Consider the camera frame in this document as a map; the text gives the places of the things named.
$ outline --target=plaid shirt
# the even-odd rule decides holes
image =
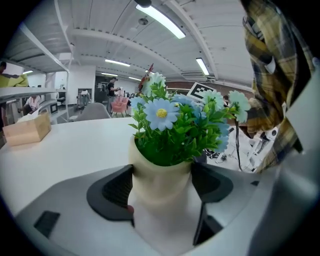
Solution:
[[[249,100],[247,132],[253,137],[258,131],[279,125],[272,149],[257,169],[260,173],[279,164],[298,141],[293,127],[284,118],[282,104],[286,102],[289,108],[306,85],[301,82],[299,71],[305,68],[305,75],[309,77],[314,66],[312,54],[299,31],[273,3],[252,0],[246,14],[243,19],[245,44],[254,73],[254,98]]]

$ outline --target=yellow flower center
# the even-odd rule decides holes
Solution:
[[[167,116],[167,111],[163,108],[159,108],[158,111],[156,112],[156,116],[158,118],[165,118]]]

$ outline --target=air vent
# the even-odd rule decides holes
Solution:
[[[200,71],[182,72],[181,75],[189,81],[207,81],[207,77]]]

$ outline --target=pink chair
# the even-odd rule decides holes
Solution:
[[[113,112],[121,113],[123,118],[124,118],[123,112],[125,112],[125,114],[128,115],[126,112],[128,100],[129,100],[129,98],[123,98],[122,101],[111,102],[111,106],[112,106],[111,116],[112,116]]]

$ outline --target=fluorescent light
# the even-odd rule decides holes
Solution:
[[[183,33],[183,31],[180,28],[178,28],[176,24],[174,24],[167,16],[165,16],[163,13],[161,13],[154,7],[150,6],[148,8],[143,8],[138,4],[135,8],[151,16],[156,21],[160,22],[168,30],[170,30],[177,38],[181,39],[186,37],[186,34]]]
[[[206,76],[209,76],[208,69],[207,69],[207,67],[206,67],[203,59],[202,59],[202,58],[196,58],[195,60],[196,60],[196,62],[198,62],[200,68],[202,69],[202,72],[203,72]]]
[[[126,67],[130,67],[129,64],[126,64],[126,63],[123,63],[123,62],[120,62],[120,61],[115,61],[115,60],[112,60],[112,59],[105,59],[105,62],[118,64],[118,65],[123,65],[123,66],[126,66]]]
[[[111,77],[117,77],[117,74],[109,74],[109,73],[101,73],[102,75],[111,76]]]
[[[130,79],[132,79],[132,80],[137,80],[137,81],[141,81],[141,79],[138,79],[138,78],[134,78],[134,77],[131,77],[131,76],[129,76],[129,78],[130,78]]]

